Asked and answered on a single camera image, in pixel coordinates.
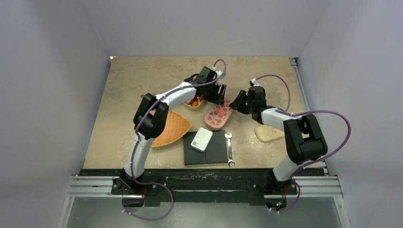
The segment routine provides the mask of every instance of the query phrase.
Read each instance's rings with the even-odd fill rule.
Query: floor
[[[233,100],[241,89],[249,88],[252,78],[276,74],[291,91],[290,112],[304,111],[298,83],[288,57],[222,57],[227,62],[226,98]],[[133,116],[140,95],[160,94],[179,85],[185,78],[212,67],[218,57],[116,57],[109,71],[98,115],[84,163],[85,169],[118,169],[128,161],[134,142]],[[266,90],[268,105],[285,108],[288,94],[280,80],[266,77],[259,81]],[[213,104],[199,111],[180,105],[175,111],[192,123],[190,131],[205,127],[204,116]],[[286,156],[284,138],[262,143],[255,135],[258,125],[250,115],[234,112],[224,130],[231,132],[236,168],[270,168]],[[146,168],[227,168],[227,164],[185,166],[182,139],[148,154]]]

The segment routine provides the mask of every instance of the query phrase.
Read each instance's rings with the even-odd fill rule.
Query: wicker tray
[[[192,124],[175,111],[169,111],[164,131],[158,136],[151,147],[165,146],[182,138],[192,127]]]

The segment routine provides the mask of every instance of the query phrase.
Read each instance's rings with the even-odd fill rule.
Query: white wall
[[[112,56],[301,54],[330,0],[83,0]]]
[[[298,60],[311,109],[346,114],[328,165],[355,228],[402,227],[403,1],[333,0]],[[321,116],[330,148],[341,121]]]
[[[0,30],[0,226],[55,227],[108,55],[79,0],[1,1]]]

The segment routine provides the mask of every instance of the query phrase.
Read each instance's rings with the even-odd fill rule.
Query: pink tray
[[[232,114],[230,101],[225,99],[224,105],[216,105],[210,109],[204,117],[208,128],[212,130],[221,130]]]

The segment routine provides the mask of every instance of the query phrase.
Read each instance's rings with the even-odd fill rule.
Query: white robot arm
[[[133,150],[127,165],[124,167],[125,172],[132,176],[131,164],[133,163],[133,174],[136,178],[144,173],[144,164],[148,152],[156,137],[162,133],[165,127],[168,111],[197,95],[202,96],[206,101],[219,105],[223,104],[226,86],[220,85],[219,82],[224,77],[225,72],[204,67],[199,74],[185,79],[180,85],[163,94],[155,96],[146,94],[134,116],[138,134],[135,135]],[[155,109],[155,113],[148,114],[147,118],[141,122],[145,113],[157,100],[159,100],[158,104],[152,108]]]
[[[273,106],[267,106],[264,88],[252,80],[248,92],[241,90],[230,107],[243,114],[251,114],[260,124],[284,131],[287,156],[268,174],[268,189],[281,189],[289,184],[292,175],[305,162],[327,153],[327,144],[319,123],[312,114],[291,116]]]

